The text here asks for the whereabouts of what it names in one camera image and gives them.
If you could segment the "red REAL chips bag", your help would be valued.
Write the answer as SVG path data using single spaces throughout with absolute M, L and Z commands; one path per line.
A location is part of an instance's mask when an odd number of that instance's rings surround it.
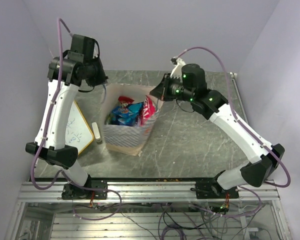
M 147 120 L 154 115 L 156 112 L 156 105 L 154 104 L 153 100 L 150 98 L 150 96 L 146 96 L 142 108 L 139 111 L 139 115 L 137 118 L 137 125 L 139 127 L 143 126 Z

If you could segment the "blue checkered paper bag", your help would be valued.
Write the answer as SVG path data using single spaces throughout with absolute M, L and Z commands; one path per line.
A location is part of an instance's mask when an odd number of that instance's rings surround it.
M 142 152 L 163 105 L 150 95 L 154 88 L 126 83 L 105 87 L 100 127 L 109 151 L 131 156 Z

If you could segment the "blue Slendy fruit snack bag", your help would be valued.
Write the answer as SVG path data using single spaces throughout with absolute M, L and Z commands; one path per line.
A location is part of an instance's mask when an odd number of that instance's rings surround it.
M 132 103 L 128 107 L 116 106 L 108 115 L 107 124 L 133 127 L 136 125 L 138 115 L 143 103 Z

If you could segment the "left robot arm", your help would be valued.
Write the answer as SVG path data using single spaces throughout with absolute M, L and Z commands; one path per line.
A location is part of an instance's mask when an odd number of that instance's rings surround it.
M 90 198 L 95 191 L 91 176 L 78 162 L 78 149 L 66 144 L 66 130 L 75 96 L 81 91 L 82 81 L 94 88 L 107 83 L 96 39 L 74 34 L 70 49 L 61 51 L 48 66 L 48 96 L 41 126 L 33 142 L 25 151 L 34 156 L 32 167 L 38 159 L 58 168 L 67 183 L 61 197 L 64 200 Z

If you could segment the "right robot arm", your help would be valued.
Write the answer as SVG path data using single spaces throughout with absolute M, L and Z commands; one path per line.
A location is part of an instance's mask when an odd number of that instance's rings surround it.
M 217 90 L 209 89 L 205 71 L 195 63 L 177 65 L 166 73 L 150 95 L 164 102 L 189 102 L 192 110 L 223 130 L 243 151 L 247 162 L 218 173 L 210 182 L 210 192 L 223 197 L 229 189 L 249 184 L 260 187 L 278 168 L 285 149 L 265 140 L 231 109 Z

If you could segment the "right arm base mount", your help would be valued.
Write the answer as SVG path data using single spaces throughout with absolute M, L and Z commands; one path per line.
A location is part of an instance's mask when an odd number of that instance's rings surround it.
M 210 180 L 197 181 L 190 191 L 194 192 L 197 199 L 238 199 L 239 191 L 237 187 L 222 190 L 216 183 Z

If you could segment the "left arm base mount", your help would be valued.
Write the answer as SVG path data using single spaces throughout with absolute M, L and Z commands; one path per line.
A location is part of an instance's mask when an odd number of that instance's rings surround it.
M 63 186 L 62 200 L 106 200 L 108 185 L 104 181 L 92 180 L 88 186 L 78 187 L 71 183 Z

